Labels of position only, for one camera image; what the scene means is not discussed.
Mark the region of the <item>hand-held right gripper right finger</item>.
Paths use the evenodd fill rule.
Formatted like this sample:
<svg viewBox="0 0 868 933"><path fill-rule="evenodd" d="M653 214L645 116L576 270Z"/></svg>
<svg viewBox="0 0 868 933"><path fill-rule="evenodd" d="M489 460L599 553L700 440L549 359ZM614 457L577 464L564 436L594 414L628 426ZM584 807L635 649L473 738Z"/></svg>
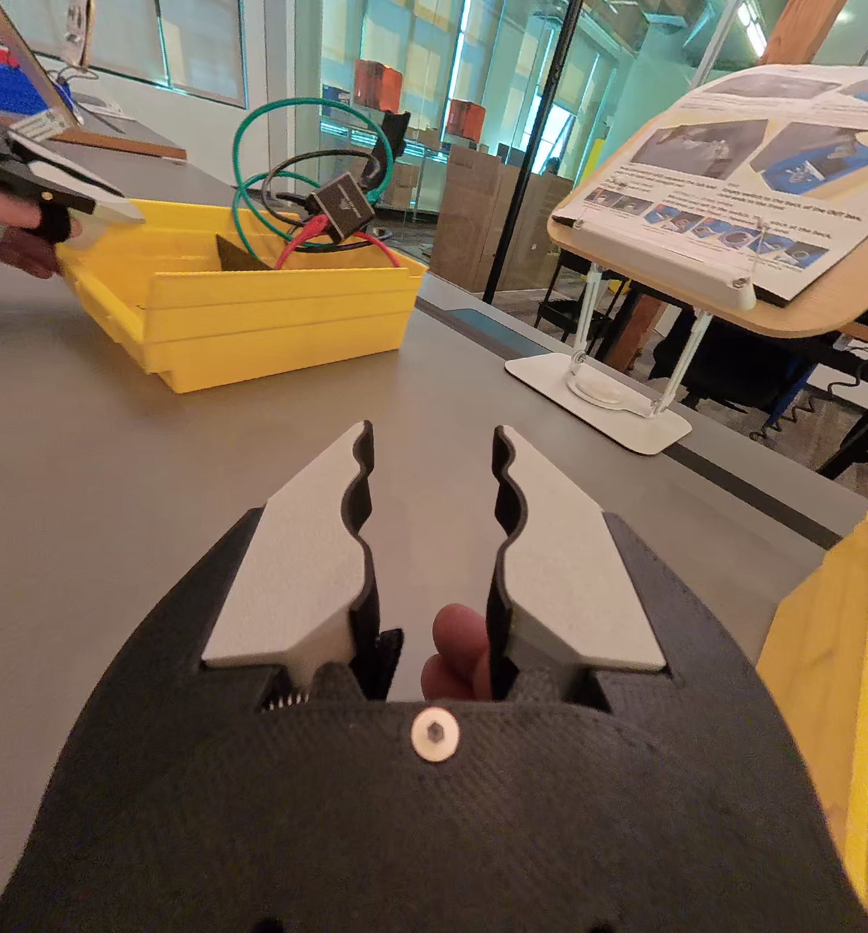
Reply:
<svg viewBox="0 0 868 933"><path fill-rule="evenodd" d="M492 696L549 673L563 699L590 672L661 674L666 660L603 509L510 426L497 426L500 544L486 606Z"/></svg>

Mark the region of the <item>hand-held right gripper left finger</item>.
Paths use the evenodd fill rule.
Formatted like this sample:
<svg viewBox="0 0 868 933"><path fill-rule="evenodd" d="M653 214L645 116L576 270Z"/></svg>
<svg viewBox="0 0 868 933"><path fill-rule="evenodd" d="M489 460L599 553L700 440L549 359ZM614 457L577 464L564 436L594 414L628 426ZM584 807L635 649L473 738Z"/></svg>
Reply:
<svg viewBox="0 0 868 933"><path fill-rule="evenodd" d="M403 633L383 632L373 557L361 535L372 502L374 435L358 421L273 493L223 599L202 663L277 666L293 695L339 663L383 701Z"/></svg>

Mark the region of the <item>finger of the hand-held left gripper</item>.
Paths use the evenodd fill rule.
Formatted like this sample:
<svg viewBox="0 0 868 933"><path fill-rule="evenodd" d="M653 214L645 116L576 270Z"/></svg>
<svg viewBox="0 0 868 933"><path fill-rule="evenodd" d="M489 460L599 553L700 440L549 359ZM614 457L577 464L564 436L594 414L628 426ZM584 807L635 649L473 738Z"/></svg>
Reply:
<svg viewBox="0 0 868 933"><path fill-rule="evenodd" d="M45 160L33 160L28 167L39 179L63 185L94 201L93 216L124 216L126 225L143 224L146 220L136 204L107 182L89 175L75 165L66 167Z"/></svg>
<svg viewBox="0 0 868 933"><path fill-rule="evenodd" d="M124 226L124 216L69 215L70 233L63 242L55 244L55 252L83 254L96 246L114 227Z"/></svg>

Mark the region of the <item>yellow plastic bin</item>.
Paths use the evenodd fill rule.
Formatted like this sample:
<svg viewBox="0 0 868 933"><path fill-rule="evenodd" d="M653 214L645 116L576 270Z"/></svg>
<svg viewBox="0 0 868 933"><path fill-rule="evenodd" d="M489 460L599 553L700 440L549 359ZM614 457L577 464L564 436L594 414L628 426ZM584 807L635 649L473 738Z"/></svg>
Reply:
<svg viewBox="0 0 868 933"><path fill-rule="evenodd" d="M289 258L280 271L222 270L241 245L226 206L136 201L138 225L61 244L83 309L138 367L176 393L253 380L402 343L427 267L378 246Z"/></svg>
<svg viewBox="0 0 868 933"><path fill-rule="evenodd" d="M868 909L868 512L780 603L757 670Z"/></svg>

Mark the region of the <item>black ethernet splitter box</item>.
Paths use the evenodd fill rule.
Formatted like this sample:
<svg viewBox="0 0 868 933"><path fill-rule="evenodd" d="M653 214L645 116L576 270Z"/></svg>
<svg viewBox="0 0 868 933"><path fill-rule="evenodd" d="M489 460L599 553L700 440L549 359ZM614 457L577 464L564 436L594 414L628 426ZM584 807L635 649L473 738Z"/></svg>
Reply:
<svg viewBox="0 0 868 933"><path fill-rule="evenodd" d="M307 198L311 213L327 220L326 235L335 244L341 244L362 231L375 212L357 179L343 172Z"/></svg>

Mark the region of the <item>person's left hand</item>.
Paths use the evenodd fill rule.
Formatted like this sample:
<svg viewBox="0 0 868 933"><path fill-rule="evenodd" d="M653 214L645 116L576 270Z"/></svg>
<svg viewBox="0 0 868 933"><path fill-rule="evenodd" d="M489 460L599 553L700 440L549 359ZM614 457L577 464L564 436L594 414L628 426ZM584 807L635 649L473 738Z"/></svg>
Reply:
<svg viewBox="0 0 868 933"><path fill-rule="evenodd" d="M48 280L62 272L56 243L80 232L78 221L64 208L30 204L0 191L0 265Z"/></svg>

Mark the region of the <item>person's right hand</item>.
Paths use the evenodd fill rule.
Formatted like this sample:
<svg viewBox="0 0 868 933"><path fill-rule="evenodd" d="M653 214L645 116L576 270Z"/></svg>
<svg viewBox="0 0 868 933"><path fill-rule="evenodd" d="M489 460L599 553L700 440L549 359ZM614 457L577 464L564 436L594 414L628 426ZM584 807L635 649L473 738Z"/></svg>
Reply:
<svg viewBox="0 0 868 933"><path fill-rule="evenodd" d="M490 702L490 650L486 619L461 604L444 606L432 623L436 652L421 673L421 691L430 703Z"/></svg>

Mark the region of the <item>blue plastic bin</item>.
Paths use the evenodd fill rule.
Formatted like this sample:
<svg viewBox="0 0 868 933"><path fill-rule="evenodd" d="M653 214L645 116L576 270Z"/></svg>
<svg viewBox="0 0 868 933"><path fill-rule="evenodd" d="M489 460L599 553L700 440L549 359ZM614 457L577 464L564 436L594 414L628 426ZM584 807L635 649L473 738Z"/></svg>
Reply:
<svg viewBox="0 0 868 933"><path fill-rule="evenodd" d="M17 68L0 63L0 111L31 116L48 108L31 81Z"/></svg>

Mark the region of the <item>black bin divider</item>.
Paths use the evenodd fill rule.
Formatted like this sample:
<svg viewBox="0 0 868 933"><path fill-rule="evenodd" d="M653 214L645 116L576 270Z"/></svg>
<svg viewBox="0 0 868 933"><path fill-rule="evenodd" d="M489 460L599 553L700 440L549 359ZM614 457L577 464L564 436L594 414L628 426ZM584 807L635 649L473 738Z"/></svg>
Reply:
<svg viewBox="0 0 868 933"><path fill-rule="evenodd" d="M222 273L273 271L272 267L255 257L250 251L237 246L220 234L216 235L216 246L219 269Z"/></svg>

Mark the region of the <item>white board clamp strip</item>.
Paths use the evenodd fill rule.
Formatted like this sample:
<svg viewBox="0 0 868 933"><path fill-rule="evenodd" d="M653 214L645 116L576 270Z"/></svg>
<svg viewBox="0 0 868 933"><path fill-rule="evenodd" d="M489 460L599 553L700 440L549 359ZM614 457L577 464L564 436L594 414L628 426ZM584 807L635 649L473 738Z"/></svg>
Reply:
<svg viewBox="0 0 868 933"><path fill-rule="evenodd" d="M749 274L716 253L632 230L611 229L599 216L553 215L548 233L562 249L682 303L718 314L743 314L757 305Z"/></svg>

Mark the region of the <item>brown wooden cabinet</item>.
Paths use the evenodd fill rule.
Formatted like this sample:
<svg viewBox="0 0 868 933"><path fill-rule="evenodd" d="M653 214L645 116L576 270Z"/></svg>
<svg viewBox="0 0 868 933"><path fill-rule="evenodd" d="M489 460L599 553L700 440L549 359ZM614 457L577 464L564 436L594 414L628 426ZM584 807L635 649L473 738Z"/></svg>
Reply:
<svg viewBox="0 0 868 933"><path fill-rule="evenodd" d="M447 163L440 214L429 264L431 274L483 294L505 225L518 168L496 156L455 147ZM514 227L497 290L546 286L556 267L559 248L547 223L552 211L572 190L573 181L532 173Z"/></svg>

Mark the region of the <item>black metal pole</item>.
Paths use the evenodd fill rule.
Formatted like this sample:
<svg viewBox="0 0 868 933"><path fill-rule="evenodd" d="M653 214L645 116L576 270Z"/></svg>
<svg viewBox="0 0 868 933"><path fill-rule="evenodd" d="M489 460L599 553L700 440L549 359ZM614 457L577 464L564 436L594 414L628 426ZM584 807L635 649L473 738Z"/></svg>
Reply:
<svg viewBox="0 0 868 933"><path fill-rule="evenodd" d="M567 63L573 36L577 31L582 7L582 1L569 1L566 14L562 19L560 29L557 31L554 55L551 58L546 79L541 88L538 110L535 113L535 118L531 126L528 145L524 150L521 167L519 168L515 187L510 197L509 209L498 239L494 261L486 281L483 301L488 304L493 303L498 290L501 274L503 273L503 268L510 252L518 217L521 213L521 206L536 161L541 137L549 113L554 105L556 92Z"/></svg>

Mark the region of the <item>printed instruction board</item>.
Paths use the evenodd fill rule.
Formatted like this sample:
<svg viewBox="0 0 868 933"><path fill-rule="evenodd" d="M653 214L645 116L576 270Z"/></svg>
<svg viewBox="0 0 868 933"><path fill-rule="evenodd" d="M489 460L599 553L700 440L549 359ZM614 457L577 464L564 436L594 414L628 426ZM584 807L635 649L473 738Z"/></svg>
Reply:
<svg viewBox="0 0 868 933"><path fill-rule="evenodd" d="M767 65L698 87L558 214L730 260L756 307L693 308L749 331L797 339L850 325L868 309L868 66Z"/></svg>

